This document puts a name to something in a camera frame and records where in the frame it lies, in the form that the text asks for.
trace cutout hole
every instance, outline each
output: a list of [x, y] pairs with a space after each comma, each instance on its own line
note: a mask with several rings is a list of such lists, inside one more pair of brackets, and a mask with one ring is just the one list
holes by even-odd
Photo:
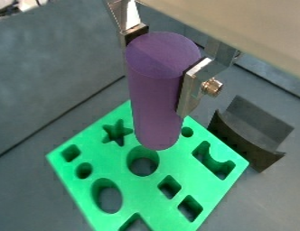
[[195, 158], [205, 165], [205, 167], [213, 172], [219, 179], [225, 180], [231, 175], [236, 164], [233, 161], [217, 162], [209, 153], [211, 143], [203, 141], [193, 151]]
[[142, 146], [134, 147], [128, 155], [128, 167], [133, 174], [145, 177], [152, 175], [158, 167], [157, 151]]
[[77, 168], [77, 176], [80, 179], [86, 179], [93, 173], [93, 166], [90, 163], [82, 163]]
[[195, 222], [201, 212], [204, 211], [204, 208], [200, 205], [200, 203], [195, 200], [195, 198], [192, 196], [188, 196], [178, 205], [178, 210], [184, 214], [186, 219], [191, 222]]
[[120, 231], [152, 231], [140, 214], [134, 214], [120, 228]]
[[98, 208], [108, 214], [114, 214], [122, 206], [122, 195], [117, 184], [104, 178], [93, 185], [93, 199]]
[[62, 152], [62, 156], [66, 160], [66, 162], [73, 162], [78, 156], [81, 155], [81, 150], [76, 144], [73, 144], [69, 148], [65, 149]]
[[173, 179], [172, 176], [168, 176], [158, 184], [158, 188], [168, 199], [173, 199], [177, 193], [181, 191], [181, 184]]
[[114, 125], [104, 125], [106, 137], [102, 143], [116, 142], [120, 147], [125, 145], [125, 136], [133, 133], [133, 129], [124, 126], [124, 120], [120, 119]]
[[185, 126], [181, 130], [181, 135], [186, 138], [192, 137], [195, 135], [195, 130], [192, 127]]

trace black curved object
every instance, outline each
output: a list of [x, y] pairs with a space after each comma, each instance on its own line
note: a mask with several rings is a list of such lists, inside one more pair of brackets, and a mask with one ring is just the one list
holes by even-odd
[[293, 127], [237, 96], [224, 114], [216, 111], [208, 130], [261, 172], [284, 156], [276, 150]]

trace circular hole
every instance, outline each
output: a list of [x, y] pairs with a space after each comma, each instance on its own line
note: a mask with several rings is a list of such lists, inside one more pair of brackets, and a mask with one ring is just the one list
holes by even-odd
[[93, 198], [98, 208], [108, 214], [114, 214], [122, 206], [122, 195], [116, 183], [109, 179], [100, 179], [93, 185]]
[[195, 130], [193, 130], [193, 128], [185, 126], [185, 127], [182, 128], [182, 130], [181, 130], [181, 135], [182, 135], [184, 137], [188, 137], [188, 138], [192, 137], [192, 136], [195, 135]]
[[93, 172], [93, 166], [90, 163], [85, 162], [78, 166], [77, 176], [80, 179], [86, 179]]
[[128, 166], [133, 174], [140, 177], [152, 175], [158, 167], [157, 151], [142, 146], [134, 147], [128, 155]]

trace dark gray surface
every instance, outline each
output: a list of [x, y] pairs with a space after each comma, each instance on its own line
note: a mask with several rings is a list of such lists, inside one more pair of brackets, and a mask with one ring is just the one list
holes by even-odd
[[[289, 154], [264, 173], [245, 171], [201, 230], [300, 231], [300, 99], [243, 69], [220, 78], [225, 90], [216, 99], [205, 97], [193, 112], [204, 126], [241, 95], [295, 130], [280, 146]], [[0, 158], [0, 231], [90, 230], [45, 155], [128, 98], [124, 79]]]
[[0, 22], [0, 153], [124, 75], [101, 1], [57, 1]]
[[256, 73], [261, 78], [300, 97], [300, 78], [275, 68], [265, 61], [245, 54], [237, 64]]

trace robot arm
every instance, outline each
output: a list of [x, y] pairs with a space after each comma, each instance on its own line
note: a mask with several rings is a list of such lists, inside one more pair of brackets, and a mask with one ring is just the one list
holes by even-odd
[[[125, 50], [128, 44], [140, 35], [149, 32], [149, 26], [141, 21], [134, 0], [104, 0], [113, 23], [120, 31], [120, 43]], [[177, 114], [185, 118], [200, 104], [201, 97], [216, 97], [223, 90], [223, 84], [216, 76], [241, 57], [241, 52], [227, 43], [209, 37], [207, 42], [207, 57], [203, 58], [184, 73], [181, 96]]]

